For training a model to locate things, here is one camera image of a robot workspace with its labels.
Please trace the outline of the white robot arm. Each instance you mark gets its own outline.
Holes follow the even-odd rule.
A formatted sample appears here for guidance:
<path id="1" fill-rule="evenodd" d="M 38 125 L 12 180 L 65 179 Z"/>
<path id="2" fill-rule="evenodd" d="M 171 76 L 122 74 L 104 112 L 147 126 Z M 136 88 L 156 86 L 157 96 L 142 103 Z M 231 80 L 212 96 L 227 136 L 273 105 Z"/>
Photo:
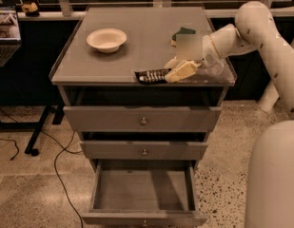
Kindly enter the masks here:
<path id="1" fill-rule="evenodd" d="M 247 176 L 245 228 L 294 228 L 294 48 L 277 30 L 270 9 L 250 1 L 235 23 L 205 35 L 203 58 L 176 56 L 166 68 L 170 83 L 224 58 L 258 51 L 290 119 L 271 125 L 254 143 Z"/>

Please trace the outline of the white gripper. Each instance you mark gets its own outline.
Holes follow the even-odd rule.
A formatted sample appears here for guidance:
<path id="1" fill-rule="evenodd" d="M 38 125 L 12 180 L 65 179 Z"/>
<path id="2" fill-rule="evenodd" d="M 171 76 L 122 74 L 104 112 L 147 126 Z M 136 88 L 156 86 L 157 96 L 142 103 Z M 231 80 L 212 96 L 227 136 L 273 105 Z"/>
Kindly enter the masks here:
<path id="1" fill-rule="evenodd" d="M 190 61 L 203 62 L 205 65 L 215 65 L 220 61 L 210 37 L 199 34 L 176 36 L 176 58 L 165 64 L 166 69 L 171 69 L 165 76 L 168 83 L 175 83 L 194 75 L 198 65 Z"/>

